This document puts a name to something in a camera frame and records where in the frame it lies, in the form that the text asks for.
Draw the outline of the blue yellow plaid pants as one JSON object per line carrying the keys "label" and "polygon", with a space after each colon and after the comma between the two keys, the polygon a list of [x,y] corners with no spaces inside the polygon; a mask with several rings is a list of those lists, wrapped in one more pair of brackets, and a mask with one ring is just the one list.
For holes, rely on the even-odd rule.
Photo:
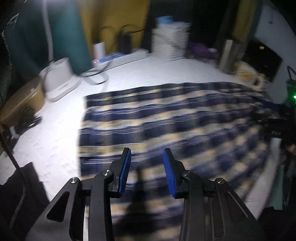
{"label": "blue yellow plaid pants", "polygon": [[166,148],[203,179],[226,179],[246,199],[270,154],[251,113],[275,117],[262,92],[231,82],[179,83],[86,96],[79,132],[81,175],[132,152],[124,194],[111,200],[116,240],[178,240],[183,201],[171,196]]}

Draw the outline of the white plastic lattice basket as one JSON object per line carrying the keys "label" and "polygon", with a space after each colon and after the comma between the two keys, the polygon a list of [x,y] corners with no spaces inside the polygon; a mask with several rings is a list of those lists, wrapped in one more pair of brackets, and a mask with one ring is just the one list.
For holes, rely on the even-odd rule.
{"label": "white plastic lattice basket", "polygon": [[169,61],[183,59],[190,27],[190,23],[173,22],[152,29],[152,53]]}

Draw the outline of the black power adapter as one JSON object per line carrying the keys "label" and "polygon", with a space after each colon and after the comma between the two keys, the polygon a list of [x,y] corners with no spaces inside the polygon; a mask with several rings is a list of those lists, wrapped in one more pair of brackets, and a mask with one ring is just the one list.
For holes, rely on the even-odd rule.
{"label": "black power adapter", "polygon": [[119,32],[117,40],[119,53],[126,55],[132,52],[132,38],[130,32]]}

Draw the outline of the purple cloth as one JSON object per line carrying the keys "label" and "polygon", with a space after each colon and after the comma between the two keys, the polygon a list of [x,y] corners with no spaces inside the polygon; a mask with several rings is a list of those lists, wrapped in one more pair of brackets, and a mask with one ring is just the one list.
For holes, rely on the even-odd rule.
{"label": "purple cloth", "polygon": [[202,43],[189,42],[187,50],[194,58],[218,59],[219,53],[215,48],[208,48]]}

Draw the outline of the blue tissue pack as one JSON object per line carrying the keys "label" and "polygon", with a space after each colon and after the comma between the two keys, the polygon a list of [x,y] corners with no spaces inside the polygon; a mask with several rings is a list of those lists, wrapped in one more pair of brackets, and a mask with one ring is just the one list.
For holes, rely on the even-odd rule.
{"label": "blue tissue pack", "polygon": [[158,25],[166,25],[166,24],[172,24],[173,23],[173,17],[172,16],[161,16],[156,18],[156,23]]}

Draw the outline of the white desk lamp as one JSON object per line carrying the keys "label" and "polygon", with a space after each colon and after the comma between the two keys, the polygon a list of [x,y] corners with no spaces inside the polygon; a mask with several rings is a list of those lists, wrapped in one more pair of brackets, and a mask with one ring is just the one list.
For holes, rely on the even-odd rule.
{"label": "white desk lamp", "polygon": [[39,73],[46,98],[56,102],[81,84],[81,78],[74,74],[68,58],[54,61],[53,38],[47,9],[42,1],[42,17],[48,46],[49,64]]}

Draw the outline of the cream cartoon mug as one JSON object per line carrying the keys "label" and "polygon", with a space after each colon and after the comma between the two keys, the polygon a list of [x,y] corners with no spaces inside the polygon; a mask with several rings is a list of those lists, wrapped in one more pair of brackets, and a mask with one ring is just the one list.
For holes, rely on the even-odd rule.
{"label": "cream cartoon mug", "polygon": [[243,61],[237,64],[235,76],[254,89],[260,90],[265,85],[265,75]]}

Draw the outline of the white USB charger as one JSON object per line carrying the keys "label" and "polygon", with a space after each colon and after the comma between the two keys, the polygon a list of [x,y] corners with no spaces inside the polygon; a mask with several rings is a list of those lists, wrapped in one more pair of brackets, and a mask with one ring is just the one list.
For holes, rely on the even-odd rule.
{"label": "white USB charger", "polygon": [[95,59],[101,60],[105,57],[105,44],[104,42],[96,43],[93,45]]}

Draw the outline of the steel tumbler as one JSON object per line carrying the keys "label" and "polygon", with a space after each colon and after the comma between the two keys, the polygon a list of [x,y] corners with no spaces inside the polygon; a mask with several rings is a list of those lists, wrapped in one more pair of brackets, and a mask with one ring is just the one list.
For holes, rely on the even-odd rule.
{"label": "steel tumbler", "polygon": [[224,43],[222,55],[219,61],[219,69],[225,74],[232,74],[234,64],[241,54],[242,45],[234,40],[227,39]]}

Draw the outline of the tan plastic lidded box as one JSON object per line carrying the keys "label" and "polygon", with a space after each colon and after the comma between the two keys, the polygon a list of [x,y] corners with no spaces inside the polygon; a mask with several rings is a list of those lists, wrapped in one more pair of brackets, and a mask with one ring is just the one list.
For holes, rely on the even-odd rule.
{"label": "tan plastic lidded box", "polygon": [[31,107],[38,112],[45,104],[41,78],[36,77],[22,86],[1,110],[1,124],[8,127],[18,123],[22,111]]}

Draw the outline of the white power strip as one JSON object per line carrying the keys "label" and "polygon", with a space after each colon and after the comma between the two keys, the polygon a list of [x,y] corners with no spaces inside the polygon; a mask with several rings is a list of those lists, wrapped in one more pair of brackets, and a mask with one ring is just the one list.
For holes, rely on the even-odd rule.
{"label": "white power strip", "polygon": [[145,49],[135,49],[130,54],[114,53],[101,60],[93,60],[92,64],[97,69],[111,69],[134,61],[146,58],[149,52]]}

